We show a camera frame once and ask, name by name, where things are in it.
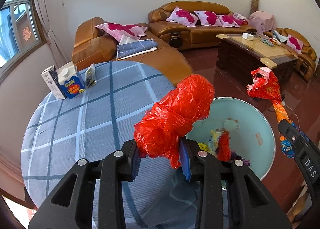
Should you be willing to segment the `yellow plastic wrapper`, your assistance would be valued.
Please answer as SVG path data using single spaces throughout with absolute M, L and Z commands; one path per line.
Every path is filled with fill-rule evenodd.
M 220 131 L 211 130 L 208 141 L 198 143 L 200 149 L 205 150 L 213 155 L 216 154 L 221 135 L 222 133 Z

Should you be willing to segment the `red mesh net bag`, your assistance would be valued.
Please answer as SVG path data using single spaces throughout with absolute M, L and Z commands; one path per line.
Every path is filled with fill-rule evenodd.
M 231 159 L 231 150 L 229 147 L 229 132 L 225 131 L 222 133 L 218 140 L 218 153 L 217 159 L 220 161 L 229 161 Z

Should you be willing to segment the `red plastic bag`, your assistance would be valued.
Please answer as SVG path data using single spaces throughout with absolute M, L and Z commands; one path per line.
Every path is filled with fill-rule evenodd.
M 213 98 L 214 87 L 206 78 L 198 74 L 184 78 L 134 125 L 140 157 L 165 157 L 173 169 L 180 167 L 178 140 L 196 121 L 209 116 Z

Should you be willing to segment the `red orange snack wrapper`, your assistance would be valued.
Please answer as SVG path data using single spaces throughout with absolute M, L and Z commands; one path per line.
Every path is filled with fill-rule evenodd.
M 280 94 L 280 85 L 273 71 L 263 66 L 251 71 L 251 75 L 253 77 L 253 83 L 247 85 L 247 93 L 249 96 L 271 101 L 278 123 L 286 120 L 291 126 L 298 128 L 295 123 L 289 119 L 284 108 Z M 299 150 L 299 148 L 295 148 L 293 143 L 290 142 L 289 139 L 286 139 L 284 135 L 280 136 L 280 142 L 281 151 L 284 155 L 291 159 L 302 160 L 302 155 L 296 154 L 296 150 Z

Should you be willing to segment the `crumpled trash in basin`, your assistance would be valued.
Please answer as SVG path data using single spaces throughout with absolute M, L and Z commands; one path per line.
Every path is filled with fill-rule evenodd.
M 249 160 L 244 159 L 242 156 L 236 154 L 236 152 L 231 152 L 231 159 L 230 160 L 231 161 L 239 160 L 239 161 L 242 161 L 247 166 L 251 165 Z

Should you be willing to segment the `teal enamel basin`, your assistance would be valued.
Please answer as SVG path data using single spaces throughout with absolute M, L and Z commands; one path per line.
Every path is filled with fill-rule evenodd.
M 231 152 L 250 161 L 250 169 L 263 180 L 276 154 L 273 130 L 264 115 L 253 105 L 233 97 L 216 97 L 209 116 L 193 124 L 186 138 L 207 142 L 210 131 L 229 132 Z

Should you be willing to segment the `blue white milk carton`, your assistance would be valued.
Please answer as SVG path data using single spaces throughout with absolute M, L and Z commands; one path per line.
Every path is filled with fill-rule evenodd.
M 64 95 L 72 99 L 85 91 L 82 77 L 77 72 L 77 67 L 73 62 L 68 62 L 57 69 L 59 87 Z

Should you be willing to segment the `clutter on coffee table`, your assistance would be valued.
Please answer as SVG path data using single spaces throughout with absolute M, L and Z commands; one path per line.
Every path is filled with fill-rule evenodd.
M 281 42 L 277 40 L 275 37 L 268 37 L 267 35 L 259 34 L 258 35 L 261 42 L 268 46 L 274 47 L 275 45 L 281 46 Z

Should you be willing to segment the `dark wooden coffee table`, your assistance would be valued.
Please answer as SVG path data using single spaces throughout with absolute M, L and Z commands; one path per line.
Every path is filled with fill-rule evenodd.
M 252 82 L 251 72 L 259 67 L 270 68 L 280 85 L 290 80 L 297 56 L 282 46 L 269 46 L 258 37 L 246 40 L 242 35 L 216 35 L 219 39 L 216 66 L 243 85 Z

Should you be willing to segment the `white tissue box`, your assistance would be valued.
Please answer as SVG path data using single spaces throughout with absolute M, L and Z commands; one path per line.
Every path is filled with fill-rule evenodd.
M 254 40 L 254 35 L 250 33 L 243 32 L 242 38 L 245 40 Z

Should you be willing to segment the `pink cushion on chaise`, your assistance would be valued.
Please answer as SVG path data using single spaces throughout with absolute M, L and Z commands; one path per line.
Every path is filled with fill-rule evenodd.
M 123 36 L 130 37 L 133 40 L 139 40 L 146 36 L 147 26 L 140 25 L 120 25 L 116 23 L 103 23 L 95 26 L 97 29 L 103 30 L 108 35 L 112 36 L 118 42 Z

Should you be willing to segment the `pink covered side object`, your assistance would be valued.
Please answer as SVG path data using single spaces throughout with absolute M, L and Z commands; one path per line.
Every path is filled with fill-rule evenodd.
M 248 18 L 248 25 L 255 28 L 259 34 L 277 28 L 274 14 L 265 11 L 253 12 Z

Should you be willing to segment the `pink cushion left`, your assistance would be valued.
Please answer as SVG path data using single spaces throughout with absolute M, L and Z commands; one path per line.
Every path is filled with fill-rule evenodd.
M 175 7 L 171 15 L 166 19 L 167 22 L 178 23 L 186 27 L 195 27 L 199 19 L 192 13 Z

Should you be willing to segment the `rolled brown mat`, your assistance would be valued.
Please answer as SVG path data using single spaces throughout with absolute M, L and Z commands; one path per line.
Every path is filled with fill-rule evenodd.
M 251 0 L 251 10 L 250 14 L 259 10 L 259 0 Z

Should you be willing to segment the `window with white frame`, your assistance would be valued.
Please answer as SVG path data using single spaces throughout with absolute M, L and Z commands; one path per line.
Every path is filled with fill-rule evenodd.
M 1 7 L 1 77 L 45 41 L 34 0 L 6 0 Z

